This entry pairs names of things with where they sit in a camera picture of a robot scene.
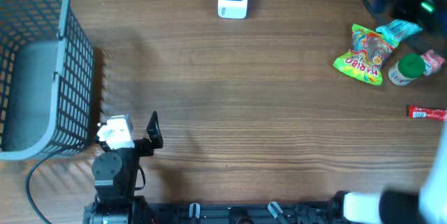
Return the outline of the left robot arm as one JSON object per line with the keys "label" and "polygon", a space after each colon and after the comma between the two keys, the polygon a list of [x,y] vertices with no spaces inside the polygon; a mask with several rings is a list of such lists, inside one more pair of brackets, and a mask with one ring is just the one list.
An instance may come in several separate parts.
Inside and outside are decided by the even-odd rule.
{"label": "left robot arm", "polygon": [[140,165],[142,157],[153,156],[163,147],[157,112],[153,112],[146,127],[148,138],[133,140],[133,125],[129,115],[110,117],[98,123],[97,143],[104,150],[91,167],[96,194],[94,202],[85,207],[85,224],[155,224],[156,214],[143,196],[135,192],[138,175],[146,182]]}

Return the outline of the green Haribo candy bag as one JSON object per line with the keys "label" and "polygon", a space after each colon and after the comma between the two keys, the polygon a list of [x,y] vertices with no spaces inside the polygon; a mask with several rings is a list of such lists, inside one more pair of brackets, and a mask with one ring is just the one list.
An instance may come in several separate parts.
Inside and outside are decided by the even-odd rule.
{"label": "green Haribo candy bag", "polygon": [[335,59],[333,66],[357,80],[380,86],[381,67],[399,43],[381,33],[353,24],[351,49]]}

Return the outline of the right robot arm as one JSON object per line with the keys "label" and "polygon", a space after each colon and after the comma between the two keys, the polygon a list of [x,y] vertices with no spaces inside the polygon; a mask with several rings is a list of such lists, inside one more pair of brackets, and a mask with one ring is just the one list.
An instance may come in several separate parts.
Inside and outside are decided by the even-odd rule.
{"label": "right robot arm", "polygon": [[430,171],[414,190],[389,185],[380,193],[339,191],[331,199],[331,218],[352,223],[446,222],[446,123]]}

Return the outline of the light blue tissue packet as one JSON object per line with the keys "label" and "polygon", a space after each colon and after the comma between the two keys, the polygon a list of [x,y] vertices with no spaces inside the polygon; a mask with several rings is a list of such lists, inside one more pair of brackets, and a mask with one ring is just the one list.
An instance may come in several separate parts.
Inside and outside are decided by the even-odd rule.
{"label": "light blue tissue packet", "polygon": [[385,37],[392,39],[396,43],[400,43],[402,40],[421,32],[423,29],[413,23],[405,20],[393,20],[389,24],[385,24],[376,28],[376,32],[384,35]]}

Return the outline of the red package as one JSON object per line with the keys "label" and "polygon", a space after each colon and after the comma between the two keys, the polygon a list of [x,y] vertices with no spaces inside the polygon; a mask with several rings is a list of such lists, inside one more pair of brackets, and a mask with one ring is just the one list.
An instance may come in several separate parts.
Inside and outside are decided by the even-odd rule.
{"label": "red package", "polygon": [[446,121],[446,109],[418,107],[408,105],[406,113],[412,119],[432,119],[436,121]]}

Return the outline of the small red snack packet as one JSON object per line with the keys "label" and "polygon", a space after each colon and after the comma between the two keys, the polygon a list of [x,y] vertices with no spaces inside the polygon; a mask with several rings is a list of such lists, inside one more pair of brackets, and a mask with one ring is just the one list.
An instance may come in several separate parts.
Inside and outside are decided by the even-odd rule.
{"label": "small red snack packet", "polygon": [[445,63],[445,59],[439,56],[434,50],[428,50],[422,54],[421,59],[425,63],[425,71],[423,75],[429,76],[435,74],[441,70],[441,67]]}

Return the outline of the green lid plastic jar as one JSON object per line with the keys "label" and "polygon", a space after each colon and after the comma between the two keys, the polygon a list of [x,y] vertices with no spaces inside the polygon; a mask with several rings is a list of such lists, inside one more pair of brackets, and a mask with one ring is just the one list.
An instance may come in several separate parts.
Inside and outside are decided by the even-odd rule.
{"label": "green lid plastic jar", "polygon": [[397,86],[405,86],[425,72],[425,62],[418,54],[407,54],[388,71],[390,81]]}

